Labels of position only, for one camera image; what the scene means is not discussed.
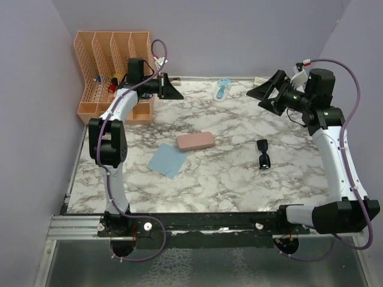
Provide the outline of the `pink glasses case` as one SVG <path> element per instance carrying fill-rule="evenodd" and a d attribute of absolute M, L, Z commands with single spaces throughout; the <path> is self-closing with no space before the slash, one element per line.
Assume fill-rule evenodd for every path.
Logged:
<path fill-rule="evenodd" d="M 214 146 L 215 140 L 210 132 L 189 133 L 177 136 L 177 146 L 181 151 L 191 151 Z"/>

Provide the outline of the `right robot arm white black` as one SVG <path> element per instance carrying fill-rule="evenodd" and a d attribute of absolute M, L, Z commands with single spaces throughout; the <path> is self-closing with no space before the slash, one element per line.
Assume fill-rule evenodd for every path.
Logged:
<path fill-rule="evenodd" d="M 281 206 L 284 214 L 275 218 L 275 227 L 288 234 L 296 225 L 305 225 L 320 234 L 361 232 L 379 213 L 377 200 L 369 199 L 358 185 L 358 176 L 348 150 L 344 115 L 331 105 L 335 76 L 326 69 L 312 69 L 303 91 L 297 89 L 298 75 L 289 78 L 278 70 L 264 84 L 247 92 L 259 107 L 282 115 L 286 109 L 301 113 L 323 162 L 330 203 L 320 206 L 293 204 Z"/>

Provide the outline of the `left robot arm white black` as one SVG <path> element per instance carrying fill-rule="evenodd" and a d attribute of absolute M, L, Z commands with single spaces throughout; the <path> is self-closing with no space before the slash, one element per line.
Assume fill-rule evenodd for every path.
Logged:
<path fill-rule="evenodd" d="M 145 60 L 131 58 L 127 61 L 127 74 L 116 90 L 110 107 L 98 118 L 88 123 L 90 157 L 100 167 L 107 196 L 105 215 L 113 218 L 111 228 L 119 236 L 132 229 L 129 202 L 123 183 L 123 163 L 127 157 L 124 122 L 145 94 L 156 94 L 163 100 L 183 100 L 181 93 L 171 84 L 166 73 L 144 75 Z"/>

